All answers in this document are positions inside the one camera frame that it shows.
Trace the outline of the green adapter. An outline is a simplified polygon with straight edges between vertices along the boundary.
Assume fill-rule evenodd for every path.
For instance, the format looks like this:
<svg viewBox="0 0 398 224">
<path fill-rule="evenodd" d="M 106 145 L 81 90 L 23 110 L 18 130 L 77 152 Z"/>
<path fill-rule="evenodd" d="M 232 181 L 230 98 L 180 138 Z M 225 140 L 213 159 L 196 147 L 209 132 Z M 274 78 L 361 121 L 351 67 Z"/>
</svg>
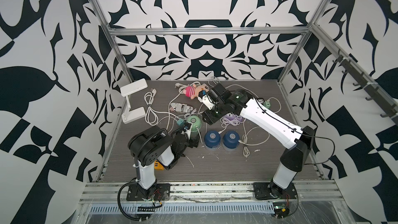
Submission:
<svg viewBox="0 0 398 224">
<path fill-rule="evenodd" d="M 263 105 L 264 105 L 267 109 L 270 109 L 270 107 L 271 107 L 271 103 L 270 103 L 269 100 L 266 100 L 266 101 L 263 103 Z"/>
</svg>

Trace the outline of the orange power strip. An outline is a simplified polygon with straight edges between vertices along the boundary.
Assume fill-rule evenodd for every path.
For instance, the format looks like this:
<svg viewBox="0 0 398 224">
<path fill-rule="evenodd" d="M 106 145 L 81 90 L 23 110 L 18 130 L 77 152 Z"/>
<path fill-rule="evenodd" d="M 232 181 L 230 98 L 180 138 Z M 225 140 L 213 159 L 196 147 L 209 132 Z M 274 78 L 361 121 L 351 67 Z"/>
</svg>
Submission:
<svg viewBox="0 0 398 224">
<path fill-rule="evenodd" d="M 165 167 L 159 161 L 156 160 L 154 162 L 154 169 L 158 171 L 163 171 L 165 170 Z"/>
</svg>

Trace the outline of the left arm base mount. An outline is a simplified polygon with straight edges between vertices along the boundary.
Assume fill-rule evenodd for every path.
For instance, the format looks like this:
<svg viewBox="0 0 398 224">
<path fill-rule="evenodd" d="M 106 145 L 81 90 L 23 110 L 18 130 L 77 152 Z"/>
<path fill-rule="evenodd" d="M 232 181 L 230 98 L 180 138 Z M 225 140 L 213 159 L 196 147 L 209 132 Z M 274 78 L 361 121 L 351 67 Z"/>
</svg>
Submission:
<svg viewBox="0 0 398 224">
<path fill-rule="evenodd" d="M 139 184 L 129 185 L 127 191 L 127 201 L 142 201 L 153 199 L 155 201 L 167 200 L 171 184 L 158 184 L 154 183 L 150 188 L 144 189 Z"/>
</svg>

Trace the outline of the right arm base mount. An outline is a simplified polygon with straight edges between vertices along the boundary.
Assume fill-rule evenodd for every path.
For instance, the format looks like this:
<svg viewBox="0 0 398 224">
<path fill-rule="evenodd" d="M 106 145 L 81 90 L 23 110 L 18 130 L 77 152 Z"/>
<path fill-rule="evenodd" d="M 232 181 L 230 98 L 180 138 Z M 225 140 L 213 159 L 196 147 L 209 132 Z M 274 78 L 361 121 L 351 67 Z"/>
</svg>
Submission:
<svg viewBox="0 0 398 224">
<path fill-rule="evenodd" d="M 254 195 L 257 200 L 297 199 L 297 190 L 294 183 L 290 183 L 286 189 L 276 185 L 273 181 L 268 183 L 253 183 Z"/>
</svg>

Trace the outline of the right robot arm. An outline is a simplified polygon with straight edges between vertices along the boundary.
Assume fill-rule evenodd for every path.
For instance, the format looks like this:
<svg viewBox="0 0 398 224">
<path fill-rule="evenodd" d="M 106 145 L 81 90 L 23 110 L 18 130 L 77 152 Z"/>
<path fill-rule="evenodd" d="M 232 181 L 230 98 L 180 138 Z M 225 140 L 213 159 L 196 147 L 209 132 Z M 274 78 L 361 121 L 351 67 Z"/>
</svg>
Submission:
<svg viewBox="0 0 398 224">
<path fill-rule="evenodd" d="M 201 90 L 199 101 L 207 107 L 203 121 L 209 125 L 226 114 L 239 115 L 261 127 L 284 146 L 285 151 L 271 181 L 272 188 L 287 189 L 296 174 L 302 171 L 315 138 L 312 128 L 302 128 L 278 116 L 261 105 L 246 89 L 231 92 L 222 84 L 217 84 L 209 91 Z"/>
</svg>

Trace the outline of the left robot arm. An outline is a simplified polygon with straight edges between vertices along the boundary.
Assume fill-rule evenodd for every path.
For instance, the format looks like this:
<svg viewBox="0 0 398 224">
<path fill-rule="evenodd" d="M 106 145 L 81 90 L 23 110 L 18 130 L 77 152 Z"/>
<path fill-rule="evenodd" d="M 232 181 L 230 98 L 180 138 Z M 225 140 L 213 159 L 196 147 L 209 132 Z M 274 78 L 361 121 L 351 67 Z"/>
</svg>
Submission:
<svg viewBox="0 0 398 224">
<path fill-rule="evenodd" d="M 197 148 L 199 138 L 182 126 L 171 133 L 165 128 L 153 126 L 133 136 L 128 149 L 134 158 L 138 187 L 143 191 L 156 184 L 154 164 L 156 161 L 167 170 L 172 169 L 187 148 Z"/>
</svg>

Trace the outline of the teal adapter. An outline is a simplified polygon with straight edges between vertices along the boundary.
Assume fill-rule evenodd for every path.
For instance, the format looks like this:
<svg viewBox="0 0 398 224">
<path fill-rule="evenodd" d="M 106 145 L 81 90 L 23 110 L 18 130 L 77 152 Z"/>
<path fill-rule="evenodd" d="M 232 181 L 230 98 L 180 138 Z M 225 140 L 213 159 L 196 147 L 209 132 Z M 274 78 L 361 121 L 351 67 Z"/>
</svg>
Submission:
<svg viewBox="0 0 398 224">
<path fill-rule="evenodd" d="M 176 123 L 181 127 L 184 125 L 185 122 L 186 121 L 184 119 L 178 119 Z"/>
</svg>

